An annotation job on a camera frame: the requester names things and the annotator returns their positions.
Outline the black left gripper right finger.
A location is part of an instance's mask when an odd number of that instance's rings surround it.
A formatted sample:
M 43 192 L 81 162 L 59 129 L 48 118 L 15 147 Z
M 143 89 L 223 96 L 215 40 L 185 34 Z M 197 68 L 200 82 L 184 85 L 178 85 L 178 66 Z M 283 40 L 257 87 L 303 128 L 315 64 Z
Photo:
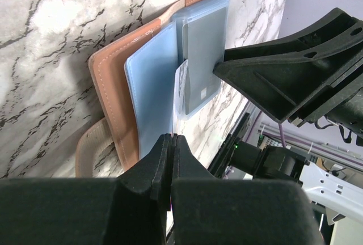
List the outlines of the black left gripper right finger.
M 176 139 L 171 202 L 176 244 L 323 243 L 297 184 L 215 178 L 184 136 Z

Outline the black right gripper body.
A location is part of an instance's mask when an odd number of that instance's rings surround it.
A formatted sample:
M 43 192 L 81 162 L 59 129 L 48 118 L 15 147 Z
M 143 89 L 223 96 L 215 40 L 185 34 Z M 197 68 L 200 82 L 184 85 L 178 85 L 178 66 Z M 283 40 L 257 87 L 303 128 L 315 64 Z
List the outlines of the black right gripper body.
M 318 60 L 326 70 L 317 75 L 309 86 L 318 84 L 317 92 L 289 117 L 297 127 L 315 123 L 321 117 L 341 124 L 353 132 L 362 131 L 362 44 Z

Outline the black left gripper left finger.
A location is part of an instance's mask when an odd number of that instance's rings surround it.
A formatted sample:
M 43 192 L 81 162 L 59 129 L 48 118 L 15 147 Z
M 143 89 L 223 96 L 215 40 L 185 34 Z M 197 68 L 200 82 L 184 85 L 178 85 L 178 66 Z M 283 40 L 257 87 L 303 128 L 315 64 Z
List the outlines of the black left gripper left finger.
M 173 138 L 117 178 L 1 181 L 2 244 L 165 244 Z

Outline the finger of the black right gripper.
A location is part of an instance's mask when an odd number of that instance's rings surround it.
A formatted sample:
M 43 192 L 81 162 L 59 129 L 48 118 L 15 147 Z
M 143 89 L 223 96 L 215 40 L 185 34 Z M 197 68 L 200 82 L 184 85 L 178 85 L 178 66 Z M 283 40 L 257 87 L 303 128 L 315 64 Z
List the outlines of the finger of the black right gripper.
M 223 61 L 214 74 L 241 92 L 273 120 L 289 121 L 297 110 L 317 92 L 309 86 L 326 67 L 318 63 L 325 57 L 362 44 L 362 21 L 330 41 L 300 52 Z
M 225 50 L 224 61 L 300 52 L 332 40 L 357 23 L 340 8 L 334 8 L 312 25 L 292 35 L 259 44 Z

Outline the dark credit card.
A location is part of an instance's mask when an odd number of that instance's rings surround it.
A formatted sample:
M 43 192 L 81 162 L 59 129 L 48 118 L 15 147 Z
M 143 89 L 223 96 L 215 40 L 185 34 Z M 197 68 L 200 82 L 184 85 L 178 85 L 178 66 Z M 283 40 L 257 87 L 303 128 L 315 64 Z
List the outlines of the dark credit card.
M 213 74 L 225 50 L 227 7 L 190 19 L 183 27 L 187 38 L 183 57 L 188 61 L 184 90 L 185 118 L 198 112 L 219 92 L 221 80 Z

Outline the white card with emblem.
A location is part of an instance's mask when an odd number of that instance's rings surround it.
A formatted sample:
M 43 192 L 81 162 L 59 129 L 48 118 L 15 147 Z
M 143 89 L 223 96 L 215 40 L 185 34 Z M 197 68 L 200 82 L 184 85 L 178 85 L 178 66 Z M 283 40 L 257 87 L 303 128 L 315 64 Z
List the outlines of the white card with emblem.
M 185 84 L 187 80 L 188 60 L 185 60 L 175 72 L 173 112 L 172 112 L 172 133 L 177 134 L 180 130 L 180 122 L 185 117 Z

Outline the tan leather card holder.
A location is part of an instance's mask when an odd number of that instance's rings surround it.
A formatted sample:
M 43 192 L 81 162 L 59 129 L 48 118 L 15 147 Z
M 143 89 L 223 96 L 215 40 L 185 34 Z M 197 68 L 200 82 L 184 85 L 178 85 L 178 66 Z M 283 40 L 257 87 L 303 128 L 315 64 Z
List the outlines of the tan leather card holder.
M 157 18 L 95 52 L 88 61 L 105 117 L 81 137 L 75 152 L 75 175 L 92 177 L 94 159 L 115 145 L 124 170 L 140 159 L 138 131 L 124 71 L 126 59 L 152 39 L 175 12 L 201 0 L 178 0 Z

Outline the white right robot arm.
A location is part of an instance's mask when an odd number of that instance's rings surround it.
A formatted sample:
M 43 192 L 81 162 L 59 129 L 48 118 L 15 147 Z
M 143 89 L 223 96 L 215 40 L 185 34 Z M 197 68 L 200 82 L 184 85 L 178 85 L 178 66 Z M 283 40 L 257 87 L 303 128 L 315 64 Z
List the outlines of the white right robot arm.
M 282 39 L 228 49 L 214 74 L 277 123 L 316 124 L 325 117 L 362 144 L 362 21 L 340 8 Z M 332 209 L 332 222 L 362 221 L 362 189 L 283 147 L 259 149 L 243 139 L 250 113 L 227 135 L 209 171 L 228 166 L 257 179 L 297 183 L 310 200 Z

